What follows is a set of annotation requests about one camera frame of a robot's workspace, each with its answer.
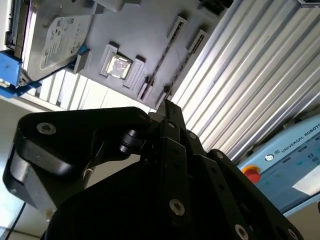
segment hard drive label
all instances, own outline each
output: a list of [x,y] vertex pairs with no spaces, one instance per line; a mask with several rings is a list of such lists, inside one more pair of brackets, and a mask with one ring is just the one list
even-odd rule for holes
[[77,54],[85,42],[92,15],[58,17],[51,24],[41,56],[41,69]]

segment corrugated metal panel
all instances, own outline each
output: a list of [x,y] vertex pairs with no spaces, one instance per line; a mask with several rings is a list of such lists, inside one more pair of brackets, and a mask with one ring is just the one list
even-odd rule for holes
[[79,74],[62,70],[41,81],[42,86],[21,96],[49,111],[138,107],[146,113],[154,111],[104,85]]
[[320,103],[320,9],[235,0],[172,100],[207,150],[238,159]]

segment cable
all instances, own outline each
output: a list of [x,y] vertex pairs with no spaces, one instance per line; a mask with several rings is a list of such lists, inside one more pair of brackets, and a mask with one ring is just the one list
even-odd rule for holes
[[5,237],[4,240],[9,240],[10,235],[11,235],[12,232],[14,231],[14,229],[15,229],[15,227],[16,227],[16,225],[17,225],[17,223],[18,223],[18,221],[19,221],[19,219],[20,219],[20,217],[21,217],[21,215],[22,215],[22,212],[23,212],[24,209],[25,209],[25,206],[26,206],[26,203],[24,202],[23,205],[22,205],[22,207],[21,207],[21,210],[20,210],[18,216],[17,216],[16,219],[14,220],[13,225],[12,225],[11,229],[10,229],[9,232],[8,232],[8,235]]

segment blue bracket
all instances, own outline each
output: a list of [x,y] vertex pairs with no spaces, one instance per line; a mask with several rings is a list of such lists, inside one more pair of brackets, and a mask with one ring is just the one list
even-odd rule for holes
[[[85,45],[82,45],[77,54],[80,55],[86,51],[88,51],[88,48]],[[40,81],[50,77],[53,74],[56,74],[57,72],[65,68],[73,71],[75,64],[76,60],[37,81],[32,81],[25,86],[19,86],[19,80],[21,74],[23,74],[22,61],[14,57],[11,54],[10,50],[0,51],[0,79],[10,84],[8,87],[0,86],[0,95],[4,96],[7,99],[19,97],[31,89],[39,88],[41,86]]]

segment red emergency stop button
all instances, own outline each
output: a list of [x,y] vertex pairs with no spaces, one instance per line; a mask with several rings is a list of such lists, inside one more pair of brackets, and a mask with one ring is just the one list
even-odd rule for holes
[[261,179],[261,175],[258,173],[257,169],[254,168],[244,171],[244,175],[254,184],[258,183]]

